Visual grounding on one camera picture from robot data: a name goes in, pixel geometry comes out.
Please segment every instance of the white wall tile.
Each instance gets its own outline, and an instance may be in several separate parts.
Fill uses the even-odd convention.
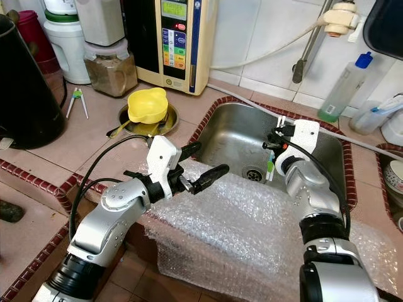
[[[394,59],[370,50],[365,44],[362,35],[359,36],[356,43],[347,42],[347,39],[347,36],[342,36],[341,38],[327,36],[325,38],[307,75],[302,81],[299,92],[318,98],[327,98],[347,63],[355,62],[361,53],[371,51],[374,61],[368,68],[368,83],[362,87],[361,95],[364,95],[367,89],[371,93],[379,79],[382,79],[388,72]],[[355,101],[355,106],[359,106],[362,102],[362,100]]]
[[[324,0],[294,0],[294,1],[315,4],[321,7],[323,6],[324,3]],[[355,0],[355,3],[357,4],[358,7],[357,13],[362,14],[364,16],[368,16],[372,9],[372,6],[375,3],[375,0]]]
[[[372,92],[370,99],[385,101],[403,92],[403,61],[396,60],[395,64]]]
[[[320,9],[318,5],[294,0],[264,0],[247,58],[258,57],[295,38],[316,21]],[[306,35],[289,47],[245,66],[242,76],[289,88],[292,67],[302,56],[308,37]]]
[[[320,109],[324,103],[324,99],[316,98],[314,96],[309,96],[308,94],[303,94],[301,92],[298,92],[295,95],[295,98],[293,100],[294,103],[306,105],[309,107],[313,107],[316,109]]]
[[[239,85],[243,88],[248,88],[253,91],[261,92],[269,96],[275,96],[277,98],[286,99],[287,101],[292,101],[295,96],[294,91],[270,85],[267,83],[247,79],[245,77],[242,77],[241,83]]]
[[[236,86],[238,86],[241,81],[241,77],[239,75],[214,69],[210,70],[210,77]]]
[[[341,113],[343,116],[347,116],[348,118],[352,118],[358,112],[357,108],[347,106],[346,109]]]
[[[234,65],[246,59],[261,0],[220,0],[212,65]],[[242,67],[225,69],[241,75]]]
[[[363,16],[368,16],[375,1],[376,0],[354,0],[358,7],[357,13],[362,14]]]

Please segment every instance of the red tile border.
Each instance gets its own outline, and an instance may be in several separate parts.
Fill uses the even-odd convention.
[[[60,203],[67,214],[71,212],[71,202],[66,194],[71,188],[77,184],[77,177],[71,175],[60,187],[40,179],[39,177],[30,174],[23,169],[16,167],[3,159],[0,159],[0,169],[18,177],[33,186],[51,194]],[[34,275],[35,271],[46,261],[48,256],[55,250],[61,243],[63,238],[69,233],[68,224],[64,225],[56,235],[49,241],[48,244],[39,252],[35,259],[28,265],[28,267],[20,274],[20,276],[12,283],[12,285],[4,292],[0,298],[0,302],[10,302],[18,293],[18,291],[25,285],[25,283]]]
[[[194,132],[194,134],[191,136],[191,138],[189,139],[189,142],[195,142],[199,139],[200,134],[202,133],[205,125],[207,124],[206,120],[208,121],[214,111],[217,109],[217,107],[221,104],[225,104],[225,103],[241,103],[241,104],[246,104],[245,102],[241,101],[240,99],[234,98],[233,96],[226,96],[224,98],[220,98],[218,100],[216,100],[213,104],[212,107],[207,111],[207,114],[205,115],[205,117],[202,119],[202,122],[198,125],[198,128],[196,129],[196,131]],[[321,125],[321,127],[332,131],[334,133],[337,134],[341,134],[344,135],[344,133],[342,131],[340,131],[339,129],[337,129],[335,126],[330,125],[324,121],[320,121],[317,120],[315,118],[309,118],[308,116],[303,116],[300,115],[298,113],[292,113],[283,109],[278,109],[272,106],[268,106],[265,104],[261,104],[261,103],[257,103],[254,102],[274,113],[277,113],[278,115],[285,115],[288,118],[293,118],[293,119],[305,119],[305,120],[310,120],[310,121],[317,121],[319,122],[319,124]],[[346,178],[346,194],[347,194],[347,203],[349,206],[350,211],[352,211],[358,202],[358,198],[357,198],[357,192],[356,192],[356,185],[355,185],[355,177],[354,177],[354,167],[353,167],[353,157],[352,157],[352,153],[351,153],[351,143],[350,142],[346,142],[346,141],[341,141],[341,145],[343,148],[343,159],[344,159],[344,164],[346,166],[349,167],[349,169],[345,169],[344,170],[344,175]]]
[[[56,235],[49,241],[49,243],[39,252],[35,259],[26,267],[26,269],[20,274],[20,276],[12,283],[12,285],[4,292],[0,298],[0,302],[12,301],[21,288],[32,278],[34,273],[39,267],[46,261],[49,255],[56,249],[58,244],[69,233],[69,224],[66,223],[56,233]]]
[[[32,184],[35,187],[38,187],[42,191],[53,195],[66,211],[66,213],[70,213],[71,202],[67,198],[66,192],[68,192],[76,184],[76,177],[70,176],[70,178],[63,185],[61,185],[61,187],[57,187],[33,174],[28,173],[27,171],[24,171],[23,169],[16,167],[13,164],[10,164],[9,162],[6,162],[3,159],[0,159],[0,169]]]
[[[82,182],[82,179],[84,178],[84,176],[79,175],[79,174],[77,174],[77,173],[74,173],[73,176],[77,179],[77,181],[76,181],[77,185],[80,186],[80,185],[81,185],[81,182]],[[92,179],[88,179],[88,180],[86,181],[86,186],[87,186],[91,181],[93,181],[93,180],[92,180]],[[92,186],[92,187],[91,187],[91,189],[92,189],[93,191],[95,191],[95,192],[97,192],[97,193],[99,193],[99,194],[102,194],[103,191],[104,191],[105,189],[107,189],[107,188],[108,188],[108,187],[106,187],[106,186],[103,185],[103,184],[96,184],[95,186]]]
[[[377,145],[377,147],[379,149],[386,150],[386,151],[398,151],[398,152],[403,153],[403,147],[392,145],[391,143],[381,143],[380,145]],[[379,175],[379,180],[380,180],[380,184],[381,184],[381,188],[382,188],[383,202],[385,204],[386,213],[388,214],[389,219],[392,220],[393,223],[395,224],[396,229],[398,229],[401,233],[403,233],[403,231],[401,231],[399,229],[399,227],[397,226],[397,222],[393,219],[392,214],[390,212],[388,194],[386,192],[385,180],[383,179],[383,172],[382,172],[382,167],[380,165],[379,154],[377,154],[377,162],[378,162],[378,175]]]

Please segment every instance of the digital display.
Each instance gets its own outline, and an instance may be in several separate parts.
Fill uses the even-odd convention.
[[[162,15],[179,20],[186,20],[188,6],[184,3],[162,0]]]

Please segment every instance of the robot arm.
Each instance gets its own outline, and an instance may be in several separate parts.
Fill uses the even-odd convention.
[[[314,121],[295,121],[295,129],[289,133],[293,135],[290,141],[305,144],[304,148],[311,153],[319,130],[319,125],[315,124]],[[344,228],[339,199],[329,189],[326,177],[308,160],[300,151],[289,146],[277,156],[276,161],[276,168],[285,175],[287,193],[293,199],[304,241],[300,300],[377,302],[377,289]]]
[[[180,149],[165,137],[155,137],[147,156],[149,175],[126,171],[132,180],[109,187],[102,194],[97,207],[77,228],[66,257],[42,284],[33,301],[92,301],[98,281],[128,229],[152,203],[171,199],[184,190],[197,194],[228,173],[228,165],[220,165],[202,174],[195,182],[187,181],[178,162],[199,148],[200,143],[193,143]]]

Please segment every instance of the round drain hole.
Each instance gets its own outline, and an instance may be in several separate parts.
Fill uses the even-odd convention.
[[[250,181],[257,181],[260,183],[265,183],[265,174],[260,167],[256,165],[247,165],[242,169],[242,177],[249,179]]]
[[[254,169],[248,170],[246,172],[246,177],[251,181],[258,181],[258,182],[261,181],[263,178],[262,173]]]

